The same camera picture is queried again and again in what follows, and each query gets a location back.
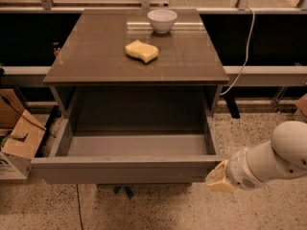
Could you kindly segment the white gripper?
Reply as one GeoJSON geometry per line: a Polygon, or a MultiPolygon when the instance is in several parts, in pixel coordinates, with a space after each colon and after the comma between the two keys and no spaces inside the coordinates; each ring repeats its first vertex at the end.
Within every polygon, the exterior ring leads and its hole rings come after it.
{"type": "Polygon", "coordinates": [[[247,154],[248,149],[240,149],[228,161],[218,164],[205,178],[208,188],[214,192],[233,193],[233,186],[224,181],[226,177],[234,186],[246,191],[264,187],[265,184],[249,168],[247,154]]]}

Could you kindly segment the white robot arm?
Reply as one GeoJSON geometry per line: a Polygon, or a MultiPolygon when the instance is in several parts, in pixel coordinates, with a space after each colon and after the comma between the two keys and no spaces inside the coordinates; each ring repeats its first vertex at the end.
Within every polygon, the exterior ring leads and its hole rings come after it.
{"type": "Polygon", "coordinates": [[[288,121],[278,125],[270,141],[240,149],[222,161],[205,178],[216,192],[250,191],[275,179],[294,179],[307,174],[307,124],[288,121]]]}

